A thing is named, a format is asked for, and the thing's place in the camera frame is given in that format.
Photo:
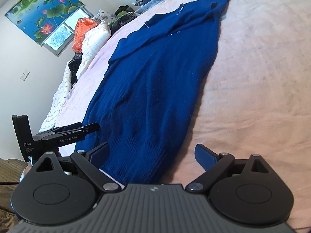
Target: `white wall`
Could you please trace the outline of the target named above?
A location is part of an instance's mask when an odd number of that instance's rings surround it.
[[[74,55],[69,46],[57,58],[5,18],[4,13],[18,1],[9,0],[0,8],[0,158],[3,159],[22,159],[11,116],[27,114],[32,133],[38,133],[63,79],[66,62]],[[93,14],[99,9],[115,11],[107,0],[81,1]],[[30,74],[22,81],[20,76],[25,68]]]

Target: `logo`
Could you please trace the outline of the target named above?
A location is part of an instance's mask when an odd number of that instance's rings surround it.
[[[77,136],[69,137],[69,138],[66,138],[66,139],[64,139],[64,140],[60,140],[59,142],[62,143],[62,142],[66,142],[66,141],[73,140],[73,139],[75,139],[75,138],[77,138]]]
[[[31,142],[29,141],[29,142],[27,142],[27,143],[24,143],[24,147],[26,147],[26,146],[30,146],[31,145]]]
[[[156,191],[159,191],[159,188],[154,186],[154,187],[150,188],[150,190],[153,191],[153,192],[156,192]]]

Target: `pink bedsheet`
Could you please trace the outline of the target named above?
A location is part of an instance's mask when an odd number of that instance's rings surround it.
[[[194,0],[166,0],[122,27],[69,93],[56,125],[83,120],[121,38],[154,14],[189,1]],[[221,22],[217,59],[165,181],[187,184],[204,172],[193,155],[197,143],[237,158],[259,153],[294,194],[289,224],[311,226],[310,29],[311,0],[230,1]],[[73,150],[74,144],[61,153]]]

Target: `blue sweater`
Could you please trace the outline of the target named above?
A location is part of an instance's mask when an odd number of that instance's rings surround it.
[[[214,63],[228,1],[181,4],[121,39],[83,120],[98,122],[100,130],[75,150],[108,142],[103,171],[123,184],[160,181],[183,144]]]

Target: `brown blanket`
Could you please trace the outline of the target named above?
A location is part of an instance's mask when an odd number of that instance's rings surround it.
[[[27,163],[18,159],[0,159],[0,182],[19,181]],[[10,197],[16,185],[0,185],[0,233],[7,232],[17,222],[10,206]]]

